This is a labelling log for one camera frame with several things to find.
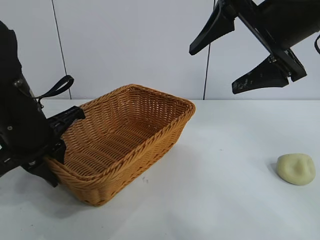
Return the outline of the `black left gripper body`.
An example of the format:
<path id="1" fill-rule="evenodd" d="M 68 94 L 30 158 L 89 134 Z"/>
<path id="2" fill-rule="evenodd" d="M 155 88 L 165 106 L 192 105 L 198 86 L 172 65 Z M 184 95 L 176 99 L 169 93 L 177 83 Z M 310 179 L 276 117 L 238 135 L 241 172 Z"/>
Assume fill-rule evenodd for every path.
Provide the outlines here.
<path id="1" fill-rule="evenodd" d="M 60 136 L 54 135 L 41 100 L 66 89 L 67 78 L 63 77 L 48 92 L 35 97 L 23 76 L 0 88 L 1 175 L 47 154 L 64 159 L 66 145 Z"/>

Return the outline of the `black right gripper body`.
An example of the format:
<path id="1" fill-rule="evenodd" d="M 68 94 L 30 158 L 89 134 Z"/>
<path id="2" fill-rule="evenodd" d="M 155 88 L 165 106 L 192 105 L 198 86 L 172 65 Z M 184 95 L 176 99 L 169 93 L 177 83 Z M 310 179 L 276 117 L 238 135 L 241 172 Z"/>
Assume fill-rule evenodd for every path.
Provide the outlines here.
<path id="1" fill-rule="evenodd" d="M 320 30 L 318 0 L 219 0 L 232 3 L 239 18 L 269 52 L 267 57 L 287 77 L 297 81 L 307 73 L 292 47 Z"/>

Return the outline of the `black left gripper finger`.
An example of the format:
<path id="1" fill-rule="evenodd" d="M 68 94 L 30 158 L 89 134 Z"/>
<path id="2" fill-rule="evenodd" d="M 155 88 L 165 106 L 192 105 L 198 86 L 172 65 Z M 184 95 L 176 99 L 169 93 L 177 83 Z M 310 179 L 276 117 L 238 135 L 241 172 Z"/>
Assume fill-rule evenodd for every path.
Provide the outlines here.
<path id="1" fill-rule="evenodd" d="M 61 137 L 64 132 L 77 120 L 86 118 L 82 108 L 72 106 L 48 119 L 49 126 L 52 128 L 56 137 Z"/>
<path id="2" fill-rule="evenodd" d="M 44 179 L 47 183 L 49 183 L 54 188 L 57 187 L 59 184 L 58 178 L 51 171 L 48 164 L 43 159 L 37 158 L 34 161 L 25 163 L 24 170 L 26 170 L 32 175 L 35 175 Z"/>

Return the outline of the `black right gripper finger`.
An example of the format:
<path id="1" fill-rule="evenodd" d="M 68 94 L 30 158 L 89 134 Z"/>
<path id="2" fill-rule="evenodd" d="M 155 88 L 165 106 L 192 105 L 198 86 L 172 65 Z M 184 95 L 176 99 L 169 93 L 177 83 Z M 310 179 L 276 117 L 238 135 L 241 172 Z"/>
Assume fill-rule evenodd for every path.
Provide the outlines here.
<path id="1" fill-rule="evenodd" d="M 236 10 L 231 2 L 217 2 L 205 26 L 189 45 L 194 56 L 218 38 L 235 30 Z"/>
<path id="2" fill-rule="evenodd" d="M 289 84 L 288 78 L 268 58 L 250 72 L 236 79 L 232 84 L 234 95 L 263 88 L 283 88 Z"/>

